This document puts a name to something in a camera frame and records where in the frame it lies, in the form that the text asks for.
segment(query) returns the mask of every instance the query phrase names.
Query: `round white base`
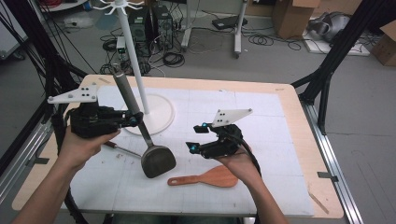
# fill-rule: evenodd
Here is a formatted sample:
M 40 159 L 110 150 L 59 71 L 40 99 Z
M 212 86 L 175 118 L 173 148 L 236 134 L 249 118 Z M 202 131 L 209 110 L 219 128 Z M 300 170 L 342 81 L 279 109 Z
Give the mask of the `round white base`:
M 172 123 L 175 117 L 175 109 L 170 101 L 160 95 L 150 94 L 146 97 L 148 100 L 149 114 L 144 115 L 143 121 L 145 122 L 150 134 L 160 133 Z M 139 108 L 143 113 L 145 113 L 142 99 L 140 97 L 136 97 L 136 101 Z M 131 133 L 142 134 L 137 127 L 127 127 L 125 129 Z

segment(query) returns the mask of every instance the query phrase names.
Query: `orange wooden spatula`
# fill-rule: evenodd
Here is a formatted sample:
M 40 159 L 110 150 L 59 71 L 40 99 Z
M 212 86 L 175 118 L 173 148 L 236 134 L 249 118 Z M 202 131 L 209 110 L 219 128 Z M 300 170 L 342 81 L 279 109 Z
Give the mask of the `orange wooden spatula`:
M 222 188 L 230 188 L 236 185 L 238 178 L 227 167 L 220 165 L 202 175 L 186 175 L 168 179 L 168 185 L 170 186 L 196 184 L 198 182 Z

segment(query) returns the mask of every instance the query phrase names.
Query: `white mounting plate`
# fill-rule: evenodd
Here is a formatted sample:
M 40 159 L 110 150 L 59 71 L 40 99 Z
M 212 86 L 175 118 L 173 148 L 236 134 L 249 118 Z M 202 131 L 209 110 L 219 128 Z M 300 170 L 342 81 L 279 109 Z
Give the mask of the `white mounting plate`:
M 212 122 L 212 127 L 217 128 L 232 124 L 251 113 L 253 113 L 252 109 L 218 110 Z
M 97 98 L 97 86 L 92 84 L 57 96 L 50 96 L 47 102 L 49 104 L 91 103 L 96 102 Z

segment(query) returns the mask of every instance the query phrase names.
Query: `white pole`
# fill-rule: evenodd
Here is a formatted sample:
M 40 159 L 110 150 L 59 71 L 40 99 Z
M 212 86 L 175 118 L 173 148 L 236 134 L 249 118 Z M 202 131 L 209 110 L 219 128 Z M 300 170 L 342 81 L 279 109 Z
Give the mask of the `white pole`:
M 116 5 L 123 5 L 125 0 L 116 0 Z M 142 76 L 140 73 L 139 63 L 137 61 L 136 52 L 134 50 L 134 40 L 132 39 L 131 28 L 129 27 L 128 17 L 125 14 L 123 7 L 117 7 L 117 12 L 119 13 L 119 19 L 121 24 L 121 29 L 125 36 L 126 47 L 129 53 L 129 59 L 131 60 L 131 66 L 134 69 L 134 78 L 136 79 L 137 88 L 139 89 L 140 98 L 142 99 L 142 104 L 145 114 L 149 114 L 149 105 L 145 93 L 145 87 L 143 86 Z

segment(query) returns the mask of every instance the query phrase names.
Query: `forearm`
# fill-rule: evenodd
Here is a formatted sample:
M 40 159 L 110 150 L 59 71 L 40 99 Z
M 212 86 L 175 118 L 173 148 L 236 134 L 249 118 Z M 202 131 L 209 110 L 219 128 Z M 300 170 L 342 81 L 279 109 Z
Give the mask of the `forearm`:
M 260 176 L 252 178 L 245 183 L 256 204 L 261 224 L 288 223 L 274 197 L 262 182 Z
M 55 162 L 12 223 L 53 223 L 75 174 Z

